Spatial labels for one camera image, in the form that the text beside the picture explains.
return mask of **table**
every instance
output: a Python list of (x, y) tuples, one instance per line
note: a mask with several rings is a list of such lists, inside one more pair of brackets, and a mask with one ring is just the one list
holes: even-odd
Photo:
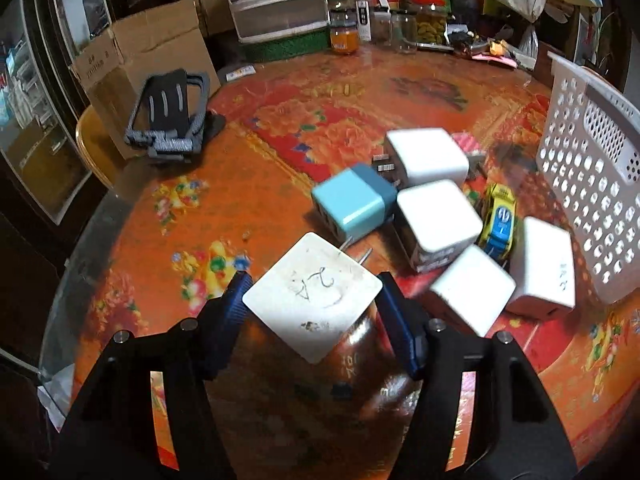
[[(550, 93), (526, 73), (375, 48), (257, 70), (211, 99), (228, 125), (199, 167), (129, 175), (136, 190), (105, 197), (52, 307), (44, 373), (75, 363), (77, 391), (116, 330), (163, 332), (220, 295), (236, 270), (260, 278), (305, 232), (333, 240), (312, 212), (310, 190), (380, 153), (390, 129), (472, 134), (488, 152), (488, 178), (516, 193), (519, 217), (569, 229), (536, 174)], [(475, 200), (485, 185), (479, 177), (464, 191)], [(419, 296), (436, 275), (413, 276), (386, 229), (348, 252), (356, 257), (369, 247), (369, 270), (392, 270), (407, 295)], [(503, 314), (490, 334), (510, 330), (524, 348), (583, 465), (638, 389), (640, 291), (603, 306), (575, 242), (574, 251), (574, 313), (545, 324)], [(238, 478), (386, 478), (420, 384), (396, 364), (379, 326), (371, 306), (331, 354), (309, 365), (250, 314), (230, 366), (207, 386)], [(175, 465), (160, 374), (151, 385), (162, 460)], [(464, 460), (473, 389), (467, 375), (449, 466)]]

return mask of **toy car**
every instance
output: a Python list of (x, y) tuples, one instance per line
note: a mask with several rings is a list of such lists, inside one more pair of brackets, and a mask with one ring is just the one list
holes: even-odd
[(503, 184), (489, 184), (482, 200), (482, 222), (478, 245), (497, 262), (503, 262), (511, 251), (516, 199)]

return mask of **green tray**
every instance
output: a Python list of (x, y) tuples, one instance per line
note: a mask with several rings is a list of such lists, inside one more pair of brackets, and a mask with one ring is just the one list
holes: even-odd
[(289, 59), (319, 52), (329, 47), (329, 34), (327, 28), (312, 30), (299, 36), (280, 38), (279, 40), (266, 41), (265, 43), (246, 44), (242, 46), (247, 61), (262, 63)]

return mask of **blue phone charger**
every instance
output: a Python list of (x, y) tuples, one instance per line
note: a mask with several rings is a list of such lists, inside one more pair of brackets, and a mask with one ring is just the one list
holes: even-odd
[(396, 203), (396, 188), (366, 164), (356, 164), (311, 191), (315, 208), (344, 242), (360, 240), (380, 227)]

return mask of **laundry basket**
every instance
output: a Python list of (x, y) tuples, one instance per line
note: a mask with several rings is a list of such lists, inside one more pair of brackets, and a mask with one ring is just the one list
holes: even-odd
[(549, 56), (554, 88), (536, 160), (610, 304), (640, 286), (640, 112), (588, 69)]

